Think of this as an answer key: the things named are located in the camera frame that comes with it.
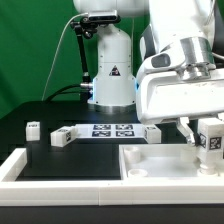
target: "green backdrop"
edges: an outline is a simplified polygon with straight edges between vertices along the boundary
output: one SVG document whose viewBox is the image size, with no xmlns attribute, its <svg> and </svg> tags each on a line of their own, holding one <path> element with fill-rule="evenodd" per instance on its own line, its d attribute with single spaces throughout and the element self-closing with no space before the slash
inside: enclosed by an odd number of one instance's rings
<svg viewBox="0 0 224 224">
<path fill-rule="evenodd" d="M 218 3 L 224 14 L 224 1 Z M 0 1 L 0 117 L 23 102 L 41 100 L 61 32 L 76 14 L 72 0 Z M 147 24 L 148 17 L 135 19 L 134 74 L 140 65 L 139 37 Z M 122 19 L 118 26 L 131 34 L 132 19 Z M 96 38 L 85 40 L 85 47 L 89 72 L 94 77 L 97 73 Z M 81 75 L 75 33 L 68 28 L 47 95 L 79 83 Z"/>
</svg>

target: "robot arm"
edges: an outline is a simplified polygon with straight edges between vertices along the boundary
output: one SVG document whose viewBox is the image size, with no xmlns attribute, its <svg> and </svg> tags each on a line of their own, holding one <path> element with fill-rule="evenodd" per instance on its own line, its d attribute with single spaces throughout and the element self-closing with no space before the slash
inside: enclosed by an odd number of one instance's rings
<svg viewBox="0 0 224 224">
<path fill-rule="evenodd" d="M 144 60 L 137 74 L 137 113 L 143 124 L 224 111 L 219 100 L 224 94 L 224 71 L 216 69 L 212 55 L 214 18 L 205 24 L 211 4 L 210 0 L 203 4 L 149 0 L 156 54 Z"/>
</svg>

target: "table surface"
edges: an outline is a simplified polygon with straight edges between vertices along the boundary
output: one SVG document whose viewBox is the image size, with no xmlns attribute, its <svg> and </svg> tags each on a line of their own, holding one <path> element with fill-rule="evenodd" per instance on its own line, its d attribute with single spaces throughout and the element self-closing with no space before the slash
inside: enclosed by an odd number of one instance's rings
<svg viewBox="0 0 224 224">
<path fill-rule="evenodd" d="M 28 121 L 41 122 L 41 141 L 25 141 Z M 50 132 L 66 125 L 89 123 L 138 123 L 138 119 L 134 111 L 107 115 L 91 111 L 79 102 L 24 103 L 0 120 L 0 163 L 15 148 L 27 147 L 28 164 L 17 181 L 120 179 L 118 145 L 144 144 L 144 139 L 77 139 L 64 148 L 50 146 Z M 175 129 L 173 124 L 160 129 L 165 143 L 184 140 L 170 131 Z M 210 224 L 223 222 L 223 209 L 222 204 L 0 207 L 0 223 Z"/>
</svg>

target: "white block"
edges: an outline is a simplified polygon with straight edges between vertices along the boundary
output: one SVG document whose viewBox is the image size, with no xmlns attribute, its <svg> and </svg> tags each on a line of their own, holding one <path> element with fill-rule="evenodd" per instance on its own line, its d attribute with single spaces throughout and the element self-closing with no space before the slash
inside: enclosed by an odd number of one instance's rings
<svg viewBox="0 0 224 224">
<path fill-rule="evenodd" d="M 162 132 L 155 125 L 143 125 L 143 136 L 149 144 L 161 143 Z"/>
<path fill-rule="evenodd" d="M 51 133 L 51 145 L 64 147 L 65 145 L 76 139 L 77 133 L 78 131 L 75 126 L 64 126 Z"/>
<path fill-rule="evenodd" d="M 26 140 L 39 141 L 40 140 L 40 122 L 28 122 L 26 125 Z"/>
<path fill-rule="evenodd" d="M 15 181 L 26 164 L 26 149 L 15 149 L 0 167 L 0 182 Z"/>
<path fill-rule="evenodd" d="M 201 149 L 223 151 L 224 122 L 217 118 L 199 119 L 198 134 L 201 140 Z"/>
</svg>

